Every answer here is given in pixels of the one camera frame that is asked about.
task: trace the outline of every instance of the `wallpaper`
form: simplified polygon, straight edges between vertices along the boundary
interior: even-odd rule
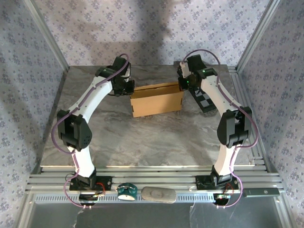
[[[107,65],[121,53],[135,65],[170,65],[205,48],[235,66],[269,0],[36,2],[69,65]]]
[[[23,1],[0,0],[0,227],[10,228],[40,159],[63,70]]]
[[[241,76],[270,161],[304,227],[304,2],[282,0]]]

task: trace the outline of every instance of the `cardboard box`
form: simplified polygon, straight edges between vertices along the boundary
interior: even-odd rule
[[[131,95],[133,117],[179,111],[183,95],[178,82],[137,87]]]

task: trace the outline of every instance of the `black mounting plate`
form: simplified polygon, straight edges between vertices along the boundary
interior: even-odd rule
[[[96,176],[96,183],[102,183],[104,185],[105,191],[110,191],[112,186],[112,177],[111,176]],[[100,190],[100,186],[97,185],[96,189],[88,189],[87,185],[80,182],[77,178],[73,178],[70,183],[70,191],[94,191]]]
[[[232,177],[232,180],[224,184],[214,186],[211,182],[210,175],[206,176],[196,176],[195,183],[197,190],[225,190],[226,185],[229,183],[233,187],[233,190],[238,190],[238,180]]]

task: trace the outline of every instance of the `gray oval object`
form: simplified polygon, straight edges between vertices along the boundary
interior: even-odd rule
[[[174,203],[176,201],[177,194],[174,189],[144,187],[142,189],[142,198],[153,202]]]

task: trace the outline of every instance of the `marble tabletop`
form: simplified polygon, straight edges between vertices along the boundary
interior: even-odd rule
[[[57,111],[67,110],[78,100],[98,68],[70,67]],[[228,67],[214,68],[220,73],[223,85],[236,98]],[[174,66],[132,66],[131,73],[136,86],[177,81]],[[138,118],[132,116],[129,96],[106,96],[89,122],[93,133],[91,157],[96,167],[212,165],[219,153],[216,134],[219,120],[217,110],[204,114],[188,91],[184,93],[182,110]],[[57,134],[56,139],[62,148],[66,148]],[[236,164],[248,165],[252,158],[250,149],[242,149]],[[74,165],[71,156],[59,152],[49,135],[41,166],[67,165]]]

